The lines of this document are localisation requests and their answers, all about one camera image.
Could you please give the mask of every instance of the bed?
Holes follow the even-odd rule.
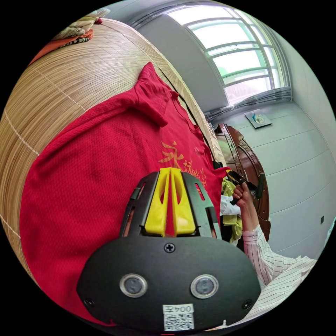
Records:
[[[165,57],[131,27],[103,19],[86,42],[32,63],[17,82],[0,122],[0,216],[8,240],[35,281],[22,252],[19,213],[27,173],[69,123],[111,95],[129,90],[148,62],[201,129],[213,160],[226,166],[216,135],[185,83]]]

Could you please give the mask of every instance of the orange chinese characters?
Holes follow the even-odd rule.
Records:
[[[173,149],[173,152],[162,151],[162,154],[166,157],[164,159],[161,159],[159,161],[160,163],[173,161],[172,163],[174,163],[174,165],[173,165],[174,168],[181,169],[181,171],[183,173],[189,173],[190,175],[199,179],[201,181],[201,183],[203,184],[203,186],[206,186],[206,184],[207,184],[206,175],[204,173],[203,168],[200,171],[198,171],[198,169],[194,169],[193,164],[192,164],[193,163],[192,160],[190,160],[190,161],[184,160],[184,163],[183,163],[184,169],[182,169],[180,167],[180,165],[178,164],[178,161],[182,160],[184,158],[184,156],[182,154],[178,155],[177,148],[173,147],[173,146],[177,145],[177,143],[175,141],[173,142],[173,146],[169,146],[169,145],[167,145],[163,142],[161,142],[161,143],[162,143],[164,148]]]
[[[179,169],[181,169],[181,167],[179,166],[179,164],[178,164],[177,161],[178,160],[182,160],[183,159],[183,155],[182,154],[179,155],[179,156],[177,155],[177,148],[176,147],[166,145],[163,142],[161,142],[161,143],[162,143],[162,146],[164,148],[173,149],[174,151],[173,152],[169,152],[169,153],[167,153],[165,151],[162,151],[162,154],[165,155],[166,157],[164,159],[160,160],[159,162],[160,163],[164,163],[164,162],[168,162],[168,161],[173,160],[173,162],[174,162],[173,168],[179,168]]]

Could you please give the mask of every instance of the screw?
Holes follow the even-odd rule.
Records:
[[[175,251],[175,245],[172,243],[167,243],[163,249],[167,252],[167,253],[172,253]]]
[[[246,300],[241,307],[243,309],[249,309],[251,306],[252,306],[252,300]]]
[[[88,307],[93,308],[95,306],[94,302],[91,299],[85,299],[84,304]]]

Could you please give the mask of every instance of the white striped sleeve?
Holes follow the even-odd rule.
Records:
[[[287,258],[274,253],[267,243],[260,225],[254,231],[243,231],[244,251],[251,260],[259,279],[268,285],[279,274],[308,257]]]

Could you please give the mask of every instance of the striped shirt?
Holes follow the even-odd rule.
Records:
[[[287,258],[274,253],[259,225],[254,231],[243,232],[243,239],[245,254],[254,265],[261,284],[261,294],[244,319],[231,325],[224,321],[215,329],[236,326],[272,310],[298,288],[316,263],[308,257]]]

